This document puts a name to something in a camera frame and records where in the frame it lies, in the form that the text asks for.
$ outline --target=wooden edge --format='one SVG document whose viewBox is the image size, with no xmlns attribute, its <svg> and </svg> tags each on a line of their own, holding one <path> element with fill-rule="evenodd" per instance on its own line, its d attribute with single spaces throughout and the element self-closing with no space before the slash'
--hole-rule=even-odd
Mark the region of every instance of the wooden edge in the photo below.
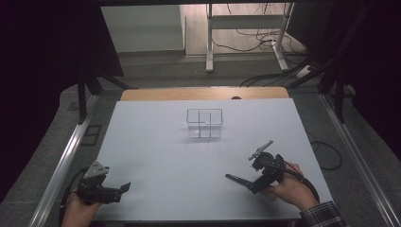
<svg viewBox="0 0 401 227">
<path fill-rule="evenodd" d="M 214 100 L 214 99 L 289 98 L 283 87 L 211 87 L 211 88 L 163 88 L 135 89 L 123 93 L 121 101 L 151 100 Z"/>
</svg>

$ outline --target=gray carpet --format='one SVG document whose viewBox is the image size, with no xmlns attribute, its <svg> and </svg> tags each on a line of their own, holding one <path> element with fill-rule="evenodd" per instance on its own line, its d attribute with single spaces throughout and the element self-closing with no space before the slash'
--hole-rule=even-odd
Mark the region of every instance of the gray carpet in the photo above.
<svg viewBox="0 0 401 227">
<path fill-rule="evenodd" d="M 207 86 L 239 86 L 245 79 L 280 72 L 278 64 L 272 56 L 232 56 L 218 57 L 213 74 L 205 73 L 205 62 L 202 60 L 183 60 L 166 58 L 163 61 L 135 61 L 135 58 L 121 59 L 125 77 L 121 80 L 133 87 L 207 87 Z M 263 85 L 277 78 L 265 79 L 255 85 Z M 279 80 L 275 85 L 286 84 L 293 78 Z M 335 203 L 340 207 L 343 216 L 352 226 L 386 226 L 372 196 L 362 181 L 350 154 L 342 143 L 336 129 L 323 107 L 316 92 L 319 78 L 289 91 L 294 99 L 305 129 L 311 133 L 310 140 L 325 142 L 335 147 L 341 154 L 343 163 L 337 170 L 323 170 Z M 50 212 L 45 226 L 56 226 L 58 223 L 58 207 L 61 194 L 72 175 L 83 166 L 87 166 L 97 157 L 102 138 L 107 130 L 115 102 L 120 98 L 122 90 L 102 80 L 103 91 L 90 130 L 99 129 L 99 138 L 94 136 L 83 138 L 84 146 L 80 146 L 61 192 Z M 39 200 L 50 180 L 53 171 L 61 158 L 66 144 L 78 122 L 78 112 L 74 111 L 77 102 L 77 87 L 65 90 L 61 95 L 61 105 L 42 143 L 38 146 L 26 169 L 17 183 L 9 191 L 0 204 L 1 226 L 27 226 Z M 386 144 L 366 124 L 351 103 L 344 101 L 344 117 L 346 126 L 360 147 L 366 162 L 378 179 L 391 201 L 401 201 L 401 181 L 399 173 L 401 164 Z M 321 166 L 331 167 L 338 162 L 336 153 L 325 145 L 319 145 L 316 156 Z M 401 214 L 401 205 L 394 202 L 394 210 Z M 122 224 L 108 223 L 107 226 Z"/>
</svg>

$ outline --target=wall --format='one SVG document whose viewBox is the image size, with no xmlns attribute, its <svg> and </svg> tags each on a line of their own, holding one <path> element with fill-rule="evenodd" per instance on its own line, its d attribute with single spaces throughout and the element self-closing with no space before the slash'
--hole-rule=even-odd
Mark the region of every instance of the wall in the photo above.
<svg viewBox="0 0 401 227">
<path fill-rule="evenodd" d="M 103 7 L 117 53 L 183 50 L 180 6 Z"/>
</svg>

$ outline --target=dark curtain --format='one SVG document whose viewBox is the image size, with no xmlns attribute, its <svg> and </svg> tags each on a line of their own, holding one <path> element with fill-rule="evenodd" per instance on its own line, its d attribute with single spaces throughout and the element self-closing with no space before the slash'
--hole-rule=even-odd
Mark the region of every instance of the dark curtain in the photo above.
<svg viewBox="0 0 401 227">
<path fill-rule="evenodd" d="M 121 77 L 122 70 L 99 6 L 4 1 L 0 19 L 2 200 L 77 73 L 96 68 Z"/>
</svg>

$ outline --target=metal rail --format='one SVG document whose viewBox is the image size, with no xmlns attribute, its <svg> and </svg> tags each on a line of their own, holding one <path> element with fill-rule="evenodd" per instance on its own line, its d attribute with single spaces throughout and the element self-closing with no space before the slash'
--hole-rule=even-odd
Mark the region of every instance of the metal rail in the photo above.
<svg viewBox="0 0 401 227">
<path fill-rule="evenodd" d="M 64 181 L 68 169 L 70 168 L 70 165 L 74 160 L 79 142 L 82 139 L 82 136 L 85 133 L 92 118 L 92 113 L 97 100 L 98 96 L 91 96 L 89 98 L 87 104 L 88 115 L 86 119 L 82 122 L 82 124 L 77 125 L 74 129 L 70 141 L 68 142 L 67 147 L 65 148 L 64 153 L 60 158 L 59 164 L 57 165 L 56 170 L 54 171 L 53 176 L 51 177 L 50 182 L 47 185 L 47 188 L 45 189 L 38 206 L 36 207 L 36 211 L 29 222 L 29 227 L 44 226 L 44 224 L 46 223 L 50 210 L 61 189 L 62 182 Z"/>
<path fill-rule="evenodd" d="M 342 124 L 340 120 L 337 118 L 334 110 L 334 105 L 330 100 L 328 94 L 320 95 L 321 101 L 330 115 L 331 120 L 333 121 L 337 131 L 340 134 L 342 142 L 348 148 L 349 153 L 351 154 L 351 158 L 353 159 L 355 166 L 362 178 L 365 182 L 366 187 L 372 195 L 372 198 L 381 213 L 381 216 L 384 218 L 384 221 L 387 223 L 387 226 L 401 226 L 399 218 L 394 213 L 392 208 L 392 204 L 387 198 L 383 188 L 379 185 L 375 176 L 373 175 L 371 169 L 366 164 L 362 154 L 357 147 L 354 139 L 352 138 L 350 132 L 347 130 L 345 124 Z"/>
</svg>

